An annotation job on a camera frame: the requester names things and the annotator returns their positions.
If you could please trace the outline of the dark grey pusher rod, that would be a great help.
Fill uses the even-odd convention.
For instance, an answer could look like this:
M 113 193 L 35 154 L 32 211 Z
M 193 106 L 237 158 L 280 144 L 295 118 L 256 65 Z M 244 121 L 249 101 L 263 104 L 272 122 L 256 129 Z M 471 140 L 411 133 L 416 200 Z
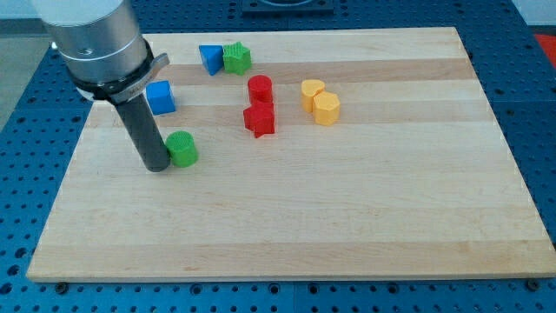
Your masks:
M 167 169 L 170 156 L 144 95 L 118 103 L 115 108 L 146 169 Z

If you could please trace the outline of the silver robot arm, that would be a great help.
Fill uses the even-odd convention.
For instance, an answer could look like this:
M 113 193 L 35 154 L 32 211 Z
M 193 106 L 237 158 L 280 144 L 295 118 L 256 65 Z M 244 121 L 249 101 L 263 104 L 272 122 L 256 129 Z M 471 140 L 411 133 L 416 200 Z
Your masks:
M 34 0 L 78 91 L 116 109 L 143 164 L 169 167 L 170 156 L 144 91 L 169 56 L 155 56 L 143 37 L 130 1 Z

